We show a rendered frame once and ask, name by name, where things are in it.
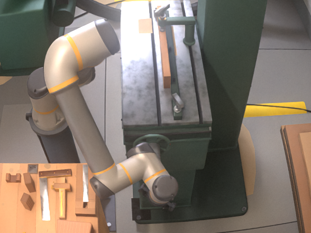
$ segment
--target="wooden workbench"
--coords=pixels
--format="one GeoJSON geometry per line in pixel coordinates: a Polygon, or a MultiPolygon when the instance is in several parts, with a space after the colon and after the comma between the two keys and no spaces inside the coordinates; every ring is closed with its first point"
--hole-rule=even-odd
{"type": "MultiPolygon", "coordinates": [[[[67,183],[71,185],[71,192],[67,193],[67,217],[69,221],[90,222],[93,225],[93,233],[109,232],[106,219],[100,204],[100,199],[95,196],[93,189],[89,184],[89,198],[93,196],[96,201],[96,217],[77,217],[75,214],[76,206],[76,181],[77,168],[82,164],[39,164],[40,171],[71,169],[72,176],[66,177],[67,183]]],[[[50,221],[42,221],[39,175],[31,174],[35,183],[36,192],[30,193],[24,183],[23,173],[28,171],[28,164],[0,164],[0,228],[1,232],[7,233],[36,233],[49,232],[56,233],[58,220],[59,197],[57,192],[51,186],[58,178],[48,178],[48,194],[50,207],[50,221]],[[7,183],[5,174],[16,175],[21,173],[21,183],[7,183]],[[20,199],[23,193],[31,196],[34,206],[31,211],[26,210],[20,199]]]]}

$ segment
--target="clamp handle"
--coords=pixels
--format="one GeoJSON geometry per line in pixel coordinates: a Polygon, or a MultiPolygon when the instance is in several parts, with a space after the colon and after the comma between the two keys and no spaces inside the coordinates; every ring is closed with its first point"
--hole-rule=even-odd
{"type": "Polygon", "coordinates": [[[160,17],[160,16],[165,17],[165,11],[167,11],[169,7],[170,7],[170,4],[162,5],[160,8],[154,11],[154,17],[160,17]]]}
{"type": "Polygon", "coordinates": [[[180,96],[176,92],[174,94],[172,94],[172,98],[173,98],[173,101],[175,103],[174,111],[176,113],[180,113],[181,110],[185,106],[184,102],[181,100],[180,96]]]}

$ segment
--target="robotic arm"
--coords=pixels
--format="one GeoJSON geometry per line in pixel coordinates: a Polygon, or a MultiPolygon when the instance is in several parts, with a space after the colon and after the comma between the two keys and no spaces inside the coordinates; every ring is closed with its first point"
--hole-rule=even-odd
{"type": "Polygon", "coordinates": [[[178,183],[148,143],[127,152],[127,160],[115,164],[78,86],[78,72],[100,64],[120,49],[117,36],[106,20],[97,20],[56,39],[44,62],[44,78],[75,137],[94,177],[96,194],[107,198],[143,180],[148,197],[156,205],[170,204],[178,183]]]}

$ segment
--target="hammer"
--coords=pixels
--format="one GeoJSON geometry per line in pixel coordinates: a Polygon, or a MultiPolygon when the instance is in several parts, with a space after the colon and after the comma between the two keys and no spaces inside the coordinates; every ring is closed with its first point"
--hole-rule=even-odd
{"type": "Polygon", "coordinates": [[[59,219],[66,219],[66,192],[71,192],[71,186],[66,183],[66,179],[63,183],[54,183],[52,188],[59,192],[59,219]]]}

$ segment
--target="gray floor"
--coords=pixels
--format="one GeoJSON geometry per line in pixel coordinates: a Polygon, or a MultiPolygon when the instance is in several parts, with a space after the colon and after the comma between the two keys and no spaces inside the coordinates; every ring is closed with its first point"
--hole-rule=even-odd
{"type": "MultiPolygon", "coordinates": [[[[99,17],[86,15],[66,32],[99,17]]],[[[120,39],[120,24],[112,22],[120,39]]],[[[82,88],[88,106],[115,162],[123,161],[121,124],[121,54],[96,67],[95,80],[82,88]]],[[[291,0],[268,0],[262,39],[249,96],[250,103],[304,101],[311,108],[311,41],[291,0]]],[[[31,105],[27,77],[13,77],[0,86],[0,162],[47,162],[40,144],[25,121],[31,105]]],[[[137,225],[131,220],[132,188],[116,195],[117,232],[245,232],[297,233],[280,126],[311,123],[310,114],[246,118],[256,151],[254,194],[248,196],[245,216],[183,223],[137,225]]],[[[84,158],[79,151],[82,162],[84,158]]]]}

